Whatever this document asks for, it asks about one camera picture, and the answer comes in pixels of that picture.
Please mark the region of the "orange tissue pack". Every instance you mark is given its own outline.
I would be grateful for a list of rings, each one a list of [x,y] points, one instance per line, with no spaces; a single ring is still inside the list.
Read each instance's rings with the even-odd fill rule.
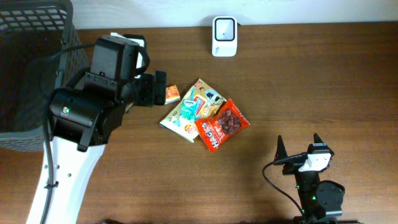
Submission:
[[[166,99],[165,99],[165,104],[170,104],[174,103],[176,101],[180,101],[180,93],[176,85],[168,86],[166,88]]]

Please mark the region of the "green Kleenex tissue pack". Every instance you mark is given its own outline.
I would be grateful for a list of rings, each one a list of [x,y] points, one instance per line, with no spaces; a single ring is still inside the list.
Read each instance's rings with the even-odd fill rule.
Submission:
[[[198,103],[193,100],[183,100],[180,110],[180,119],[193,123],[195,121]]]

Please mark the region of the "yellow snack bag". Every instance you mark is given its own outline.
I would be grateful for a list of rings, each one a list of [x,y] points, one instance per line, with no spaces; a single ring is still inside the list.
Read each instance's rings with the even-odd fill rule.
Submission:
[[[175,134],[183,137],[190,143],[198,136],[198,130],[193,123],[180,119],[180,110],[183,100],[193,100],[198,103],[195,112],[198,119],[207,118],[217,114],[226,99],[215,89],[205,83],[202,79],[198,79],[187,91],[180,103],[160,122],[160,125],[171,130]]]

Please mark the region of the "red Hacks candy bag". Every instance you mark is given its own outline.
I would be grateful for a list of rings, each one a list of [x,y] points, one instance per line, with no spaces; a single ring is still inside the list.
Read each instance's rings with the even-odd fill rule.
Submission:
[[[195,121],[199,136],[210,152],[215,152],[231,136],[250,126],[232,99],[221,107],[218,114]]]

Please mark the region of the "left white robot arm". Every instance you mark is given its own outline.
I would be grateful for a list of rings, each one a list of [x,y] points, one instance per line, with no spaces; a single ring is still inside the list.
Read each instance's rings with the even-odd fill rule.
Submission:
[[[167,75],[148,73],[141,35],[104,35],[89,68],[54,90],[44,108],[44,159],[27,221],[75,223],[111,133],[134,106],[166,101]]]

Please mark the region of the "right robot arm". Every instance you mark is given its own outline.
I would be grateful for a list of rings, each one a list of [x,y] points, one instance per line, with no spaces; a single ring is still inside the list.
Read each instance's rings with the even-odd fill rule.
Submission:
[[[279,136],[274,164],[283,167],[283,175],[295,177],[302,214],[294,217],[294,223],[336,223],[343,213],[345,188],[331,180],[320,180],[319,174],[329,168],[335,153],[318,134],[313,139],[307,151],[288,156]]]

